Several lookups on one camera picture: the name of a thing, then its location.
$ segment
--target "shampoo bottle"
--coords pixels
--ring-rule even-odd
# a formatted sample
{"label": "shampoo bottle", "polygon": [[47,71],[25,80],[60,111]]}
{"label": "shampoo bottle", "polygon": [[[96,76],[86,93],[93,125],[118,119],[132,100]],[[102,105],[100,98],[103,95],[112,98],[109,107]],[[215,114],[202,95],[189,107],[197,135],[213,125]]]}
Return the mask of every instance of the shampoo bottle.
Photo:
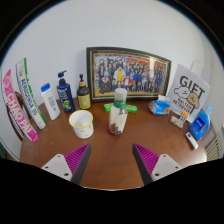
{"label": "shampoo bottle", "polygon": [[65,79],[62,78],[64,72],[66,71],[58,73],[58,78],[60,78],[60,80],[59,85],[57,86],[57,91],[65,113],[72,113],[75,111],[75,106],[72,99],[70,84],[66,83]]}
{"label": "shampoo bottle", "polygon": [[201,110],[198,116],[190,125],[190,130],[197,140],[200,140],[210,127],[210,114],[212,108],[208,104],[206,110]]}
{"label": "shampoo bottle", "polygon": [[49,83],[46,83],[41,87],[41,96],[43,97],[44,104],[51,120],[55,120],[60,115],[61,111],[58,108],[58,104]]}
{"label": "shampoo bottle", "polygon": [[79,107],[81,110],[89,109],[91,106],[90,103],[90,91],[89,88],[86,87],[86,82],[82,80],[83,75],[80,74],[80,82],[79,82],[79,88],[77,90],[77,97],[79,101]]}

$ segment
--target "white cup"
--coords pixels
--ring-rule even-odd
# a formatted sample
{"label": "white cup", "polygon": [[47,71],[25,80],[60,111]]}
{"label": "white cup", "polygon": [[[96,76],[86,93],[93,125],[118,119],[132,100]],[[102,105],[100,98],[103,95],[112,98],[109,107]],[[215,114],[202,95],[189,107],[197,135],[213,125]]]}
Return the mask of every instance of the white cup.
{"label": "white cup", "polygon": [[93,115],[87,110],[77,110],[72,113],[69,123],[79,138],[89,138],[93,134]]}

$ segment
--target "small jar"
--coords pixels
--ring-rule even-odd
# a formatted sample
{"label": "small jar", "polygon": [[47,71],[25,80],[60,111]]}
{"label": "small jar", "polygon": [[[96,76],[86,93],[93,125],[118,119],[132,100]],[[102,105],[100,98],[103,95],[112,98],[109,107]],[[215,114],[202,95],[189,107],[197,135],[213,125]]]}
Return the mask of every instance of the small jar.
{"label": "small jar", "polygon": [[126,105],[127,90],[117,88],[114,93],[114,104],[110,108],[109,129],[111,133],[118,135],[123,133],[128,116]]}

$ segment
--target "small bottle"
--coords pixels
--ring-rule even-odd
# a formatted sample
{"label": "small bottle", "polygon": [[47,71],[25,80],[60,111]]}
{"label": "small bottle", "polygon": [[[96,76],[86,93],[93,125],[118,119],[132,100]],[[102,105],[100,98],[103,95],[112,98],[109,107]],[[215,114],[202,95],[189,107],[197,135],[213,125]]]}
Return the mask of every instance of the small bottle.
{"label": "small bottle", "polygon": [[55,120],[60,115],[61,111],[58,108],[58,104],[49,83],[46,83],[41,87],[41,96],[43,97],[44,104],[51,120]]}
{"label": "small bottle", "polygon": [[206,107],[206,110],[201,110],[198,114],[198,116],[195,118],[195,120],[190,125],[190,130],[194,137],[197,140],[200,140],[205,133],[208,131],[210,126],[210,114],[212,112],[211,106],[208,104]]}
{"label": "small bottle", "polygon": [[111,133],[118,135],[123,133],[128,116],[126,105],[127,90],[117,88],[114,93],[114,104],[110,108],[109,128]]}
{"label": "small bottle", "polygon": [[57,91],[65,113],[72,113],[75,111],[75,106],[72,99],[70,84],[66,83],[65,79],[62,78],[65,72],[67,71],[58,73],[58,78],[60,78],[60,80]]}
{"label": "small bottle", "polygon": [[79,88],[77,90],[77,97],[79,102],[79,107],[81,110],[89,109],[91,107],[90,103],[90,91],[89,88],[86,87],[86,82],[82,80],[83,75],[80,74],[80,82],[79,82]]}

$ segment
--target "white cap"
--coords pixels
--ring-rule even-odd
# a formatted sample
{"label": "white cap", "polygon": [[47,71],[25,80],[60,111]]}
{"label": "white cap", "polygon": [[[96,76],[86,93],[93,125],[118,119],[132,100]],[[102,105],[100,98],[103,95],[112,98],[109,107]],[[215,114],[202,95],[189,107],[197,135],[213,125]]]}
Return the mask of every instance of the white cap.
{"label": "white cap", "polygon": [[125,100],[127,97],[127,90],[123,88],[115,89],[114,97],[116,100]]}

